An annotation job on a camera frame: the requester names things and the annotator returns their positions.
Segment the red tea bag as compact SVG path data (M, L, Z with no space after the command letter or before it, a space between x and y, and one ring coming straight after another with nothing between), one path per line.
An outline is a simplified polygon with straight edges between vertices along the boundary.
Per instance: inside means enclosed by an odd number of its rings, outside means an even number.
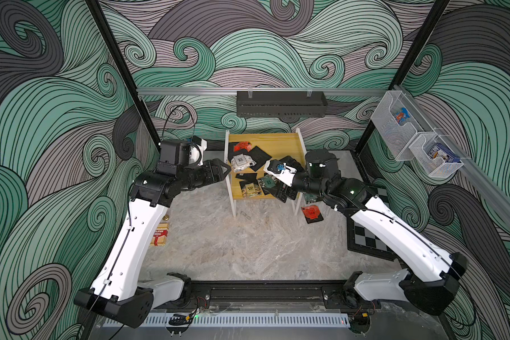
M317 205L309 205L301 208L307 224L321 222L324 220Z

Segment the black tea bag back side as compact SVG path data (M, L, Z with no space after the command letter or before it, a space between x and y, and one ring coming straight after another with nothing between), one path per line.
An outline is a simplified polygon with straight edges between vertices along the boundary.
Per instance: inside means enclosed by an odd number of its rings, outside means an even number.
M247 155L251 157L252 161L254 162L250 169L255 172L262 168L266 164L266 162L272 158L272 156L267 154L258 146L251 149Z

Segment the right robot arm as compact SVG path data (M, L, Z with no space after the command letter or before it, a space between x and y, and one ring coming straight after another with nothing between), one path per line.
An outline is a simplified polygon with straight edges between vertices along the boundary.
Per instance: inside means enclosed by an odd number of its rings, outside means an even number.
M307 167L290 156L269 160L266 174L298 193L320 197L334 211L351 218L374 234L405 262L393 273L355 272L344 284L344 294L364 301L411 303L430 315L442 315L460 288L468 260L434 245L385 205L373 186L341 175L337 157L325 149L305 155Z

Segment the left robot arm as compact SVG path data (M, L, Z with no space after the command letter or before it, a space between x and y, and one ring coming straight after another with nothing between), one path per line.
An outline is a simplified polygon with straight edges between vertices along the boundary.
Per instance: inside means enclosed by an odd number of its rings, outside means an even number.
M168 274L141 284L139 275L150 242L179 194L224 181L231 168L219 159L204 160L206 140L163 140L160 158L138 175L127 199L123 226L102 270L92 284L76 292L75 305L131 328L152 309L180 299L188 277Z

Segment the green label tea bag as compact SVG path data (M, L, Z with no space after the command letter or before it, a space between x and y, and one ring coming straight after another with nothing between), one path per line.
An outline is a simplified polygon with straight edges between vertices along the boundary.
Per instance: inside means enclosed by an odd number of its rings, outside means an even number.
M265 175L258 179L259 186L261 187L264 195L276 196L278 193L278 185L275 178L270 175Z

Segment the yellow label tea bag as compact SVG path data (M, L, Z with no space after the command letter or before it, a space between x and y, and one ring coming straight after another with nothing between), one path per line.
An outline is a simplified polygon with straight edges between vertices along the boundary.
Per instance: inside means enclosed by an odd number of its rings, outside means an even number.
M263 191L259 184L248 183L242 187L242 195L244 198L253 198L263 195Z

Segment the black barcode tea bag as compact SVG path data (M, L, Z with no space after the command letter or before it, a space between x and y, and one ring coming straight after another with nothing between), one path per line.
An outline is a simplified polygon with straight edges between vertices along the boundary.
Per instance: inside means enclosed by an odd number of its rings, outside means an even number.
M235 178L239 181L240 184L256 184L257 183L257 173L246 173L246 174L236 174Z

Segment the red gold card box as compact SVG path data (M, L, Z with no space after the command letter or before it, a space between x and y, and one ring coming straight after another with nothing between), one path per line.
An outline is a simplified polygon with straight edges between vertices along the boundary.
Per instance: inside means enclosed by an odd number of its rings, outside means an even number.
M164 246L167 243L167 238L169 234L169 224L167 222L162 222L158 224L156 230L150 241L150 246Z

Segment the black chessboard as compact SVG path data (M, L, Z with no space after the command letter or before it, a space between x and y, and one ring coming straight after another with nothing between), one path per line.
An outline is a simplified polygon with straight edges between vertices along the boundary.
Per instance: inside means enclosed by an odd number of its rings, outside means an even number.
M347 218L347 249L390 262L399 259L385 242L351 218Z

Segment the aluminium wall rail back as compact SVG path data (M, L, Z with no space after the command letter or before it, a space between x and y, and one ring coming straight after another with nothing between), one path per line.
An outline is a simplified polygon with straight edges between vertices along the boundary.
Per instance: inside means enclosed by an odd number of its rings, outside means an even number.
M384 96L386 89L344 89L344 88L235 88L235 87L139 87L139 96L236 96L238 92L301 92L311 95L323 92L326 96Z

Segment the aluminium wall rail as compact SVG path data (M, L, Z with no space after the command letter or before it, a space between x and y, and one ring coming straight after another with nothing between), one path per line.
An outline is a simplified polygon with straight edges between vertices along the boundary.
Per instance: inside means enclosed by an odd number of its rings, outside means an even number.
M442 127L436 122L405 87L395 85L393 89L401 91L406 98L410 100L417 111L417 115L426 122L432 132L435 132L450 149L462 158L463 166L460 168L461 173L475 187L487 205L489 205L504 224L510 228L510 198L506 196L505 192L503 192L491 178L481 170L472 158L467 155L466 149L456 143L460 138L453 134L453 130Z
M236 96L238 92L301 92L311 95L323 92L326 96L384 96L386 89L344 89L344 88L235 88L235 87L139 87L139 96Z

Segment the clear wall bin upper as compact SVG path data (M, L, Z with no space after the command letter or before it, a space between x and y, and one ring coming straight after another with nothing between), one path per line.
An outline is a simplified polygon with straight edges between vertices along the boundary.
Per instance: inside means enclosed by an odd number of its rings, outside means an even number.
M410 161L415 157L409 146L421 132L413 116L411 101L401 91L388 91L374 110L371 121L395 161Z

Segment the clear wall bin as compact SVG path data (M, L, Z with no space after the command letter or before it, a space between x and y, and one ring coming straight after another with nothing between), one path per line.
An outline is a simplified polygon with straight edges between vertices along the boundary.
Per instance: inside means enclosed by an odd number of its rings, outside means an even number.
M409 149L431 178L449 178L463 167L461 158L436 133L419 133Z
M409 146L421 132L413 116L411 101L401 91L388 91L374 110L371 121L395 161L410 161L415 157Z

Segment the clear wall bin lower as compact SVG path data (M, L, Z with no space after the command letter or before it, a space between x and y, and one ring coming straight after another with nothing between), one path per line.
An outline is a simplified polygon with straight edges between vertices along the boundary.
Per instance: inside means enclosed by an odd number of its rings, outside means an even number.
M449 178L463 167L461 158L436 133L419 133L409 149L431 178Z

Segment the black frame post left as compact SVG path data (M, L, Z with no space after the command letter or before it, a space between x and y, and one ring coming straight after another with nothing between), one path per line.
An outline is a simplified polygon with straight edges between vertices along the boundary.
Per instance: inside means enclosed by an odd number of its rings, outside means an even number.
M86 0L86 5L93 17L93 20L103 38L103 41L108 48L110 55L112 57L113 62L116 64L118 68L118 72L125 83L126 89L130 95L130 98L133 100L134 106L141 118L141 121L144 123L147 132L150 135L151 141L153 145L156 147L157 151L160 151L160 136L157 133L156 127L152 122L152 118L150 116L150 112L147 108L145 102L138 96L137 86L135 85L135 81L133 76L131 75L126 61L121 54L119 45L113 35L111 27L106 19L106 16L103 12L103 9L100 5L100 1L97 0Z

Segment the black frame post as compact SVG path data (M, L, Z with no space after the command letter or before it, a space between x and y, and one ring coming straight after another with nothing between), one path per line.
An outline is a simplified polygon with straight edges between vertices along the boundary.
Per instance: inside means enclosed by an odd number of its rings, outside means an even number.
M433 4L431 10L429 11L425 21L422 26L419 28L418 34L416 34L415 39L413 40L412 46L409 48L405 58L403 59L400 67L398 68L395 76L393 77L388 89L392 90L395 86L401 85L409 71L413 67L416 59L419 57L419 54L422 52L425 47L427 41L429 40L431 34L436 28L437 23L442 17L444 11L449 5L449 0L437 0Z
M130 95L130 98L133 100L134 106L141 118L141 121L144 123L147 132L150 135L151 141L153 145L156 147L157 151L160 151L160 136L157 133L156 127L152 122L152 118L150 116L150 112L147 108L145 102L138 96L137 86L135 85L135 81L133 76L131 75L126 61L121 54L119 45L113 35L111 27L106 19L106 16L103 12L103 9L100 5L100 1L97 0L86 0L86 5L93 17L93 20L103 38L103 41L108 48L110 55L112 57L113 62L116 64L118 68L118 72L125 83L126 89Z

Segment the black frame post right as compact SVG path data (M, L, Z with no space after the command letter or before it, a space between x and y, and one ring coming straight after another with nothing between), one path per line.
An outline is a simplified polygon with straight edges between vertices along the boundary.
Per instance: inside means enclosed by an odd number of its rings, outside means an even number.
M412 46L409 48L405 58L403 59L400 67L398 68L395 76L393 77L388 89L392 90L395 86L401 85L409 71L413 67L416 59L419 57L419 54L422 52L425 47L427 41L429 40L431 34L436 28L437 23L442 17L444 11L449 5L449 0L437 0L433 4L431 10L429 11L425 21L422 26L419 28L418 34L416 34L415 39L413 40Z

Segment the aluminium wall rail right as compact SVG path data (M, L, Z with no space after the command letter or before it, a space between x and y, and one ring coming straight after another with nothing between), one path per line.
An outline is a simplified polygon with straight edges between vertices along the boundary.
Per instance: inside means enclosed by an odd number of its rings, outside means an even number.
M410 100L417 111L417 115L426 122L432 132L435 132L450 149L462 158L463 166L460 168L461 173L475 187L487 205L489 205L504 224L510 228L510 198L506 196L505 192L503 192L491 178L481 170L472 158L467 155L466 149L456 143L460 138L453 134L453 130L442 127L436 122L405 87L395 85L393 89L401 91L406 98Z

